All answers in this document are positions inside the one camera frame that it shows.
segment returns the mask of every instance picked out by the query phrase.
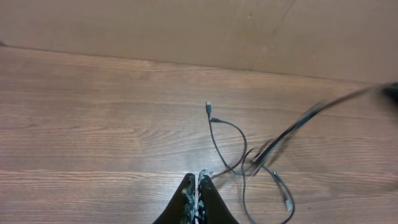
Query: wooden surface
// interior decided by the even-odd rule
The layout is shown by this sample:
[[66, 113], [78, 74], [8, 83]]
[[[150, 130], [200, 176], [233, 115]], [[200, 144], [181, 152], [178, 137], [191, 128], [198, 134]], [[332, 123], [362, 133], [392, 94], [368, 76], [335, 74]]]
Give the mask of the wooden surface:
[[[261, 145], [320, 100], [370, 83], [0, 47], [0, 223], [152, 223], [187, 172], [223, 165], [213, 116]], [[242, 142], [215, 125], [230, 163]], [[398, 110], [376, 93], [313, 118], [272, 169], [297, 203], [291, 223], [397, 223]], [[240, 178], [216, 180], [248, 223]], [[288, 213], [272, 179], [251, 179], [259, 223]]]
[[0, 0], [12, 47], [387, 82], [396, 0]]

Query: wall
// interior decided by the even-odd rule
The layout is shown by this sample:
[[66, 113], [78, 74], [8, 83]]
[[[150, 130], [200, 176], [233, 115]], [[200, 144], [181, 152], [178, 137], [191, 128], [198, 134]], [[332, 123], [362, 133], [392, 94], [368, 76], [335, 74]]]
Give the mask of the wall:
[[0, 0], [14, 47], [397, 80], [396, 0]]

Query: cardboard panel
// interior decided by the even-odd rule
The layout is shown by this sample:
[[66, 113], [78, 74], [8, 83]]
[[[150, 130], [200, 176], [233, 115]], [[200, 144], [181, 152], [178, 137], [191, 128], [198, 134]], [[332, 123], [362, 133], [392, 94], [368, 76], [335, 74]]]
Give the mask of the cardboard panel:
[[364, 82], [398, 79], [395, 0], [0, 0], [8, 46]]

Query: beige wall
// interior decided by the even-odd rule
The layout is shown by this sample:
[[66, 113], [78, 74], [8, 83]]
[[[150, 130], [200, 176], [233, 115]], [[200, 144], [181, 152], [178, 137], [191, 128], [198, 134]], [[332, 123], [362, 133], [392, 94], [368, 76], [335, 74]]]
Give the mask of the beige wall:
[[398, 80], [396, 0], [0, 0], [30, 49], [365, 82]]

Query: wooden table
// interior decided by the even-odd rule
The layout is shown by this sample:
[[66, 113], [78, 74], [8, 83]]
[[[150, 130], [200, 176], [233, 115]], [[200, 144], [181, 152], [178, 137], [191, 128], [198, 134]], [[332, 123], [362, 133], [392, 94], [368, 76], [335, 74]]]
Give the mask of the wooden table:
[[[0, 47], [0, 223], [152, 223], [185, 173], [224, 169], [205, 101], [258, 147], [370, 84]], [[239, 133], [215, 135], [237, 161]], [[271, 166], [295, 196], [291, 223], [397, 223], [397, 146], [398, 110], [377, 93], [313, 118]], [[241, 178], [215, 183], [248, 223]], [[246, 197], [258, 223], [288, 215], [263, 171]]]

